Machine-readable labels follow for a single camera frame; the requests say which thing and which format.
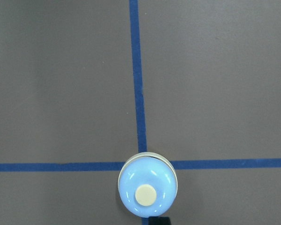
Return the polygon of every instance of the white circle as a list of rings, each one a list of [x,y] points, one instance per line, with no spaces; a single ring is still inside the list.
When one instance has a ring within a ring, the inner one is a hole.
[[[157,193],[149,184],[140,185],[135,191],[136,201],[142,206],[150,206],[156,201]]]

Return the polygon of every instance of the horizontal blue line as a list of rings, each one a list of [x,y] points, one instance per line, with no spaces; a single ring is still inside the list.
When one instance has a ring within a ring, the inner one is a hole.
[[[281,158],[171,161],[176,170],[281,168]],[[0,172],[120,171],[124,162],[0,163]]]

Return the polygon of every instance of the blue tape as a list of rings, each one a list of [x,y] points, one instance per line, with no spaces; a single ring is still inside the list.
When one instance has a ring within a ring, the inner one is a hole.
[[[281,168],[281,158],[171,161],[176,170]],[[0,172],[120,171],[124,162],[0,163]]]
[[[149,219],[148,218],[141,218],[141,225],[148,225]]]
[[[139,152],[147,151],[144,96],[141,74],[141,42],[137,0],[129,0],[133,81],[135,96],[136,126]]]
[[[281,158],[171,161],[176,170],[281,167]]]
[[[124,162],[103,163],[0,163],[0,172],[119,171]]]

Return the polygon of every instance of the light blue button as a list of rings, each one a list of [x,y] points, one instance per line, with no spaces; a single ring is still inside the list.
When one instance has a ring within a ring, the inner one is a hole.
[[[135,191],[142,185],[150,185],[156,191],[156,199],[149,206],[141,205]],[[154,157],[140,157],[130,162],[121,172],[118,189],[126,208],[139,217],[157,217],[167,211],[175,200],[177,180],[172,169]]]

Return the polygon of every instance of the black object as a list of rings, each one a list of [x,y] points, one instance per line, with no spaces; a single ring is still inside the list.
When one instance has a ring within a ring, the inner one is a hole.
[[[171,225],[169,217],[149,217],[149,225]]]

